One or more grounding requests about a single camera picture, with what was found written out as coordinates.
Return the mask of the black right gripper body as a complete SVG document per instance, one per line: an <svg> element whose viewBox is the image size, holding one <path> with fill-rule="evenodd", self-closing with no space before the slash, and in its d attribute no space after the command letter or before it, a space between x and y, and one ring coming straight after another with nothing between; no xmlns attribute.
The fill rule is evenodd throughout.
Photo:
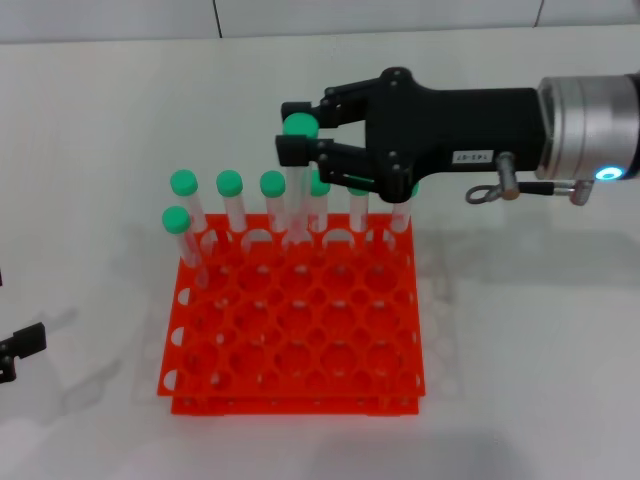
<svg viewBox="0 0 640 480"><path fill-rule="evenodd" d="M516 170L533 171L544 144L533 88L434 90L389 68L367 95L365 148L375 191L388 203L407 200L427 176L495 167L493 159L457 161L457 152L507 152Z"/></svg>

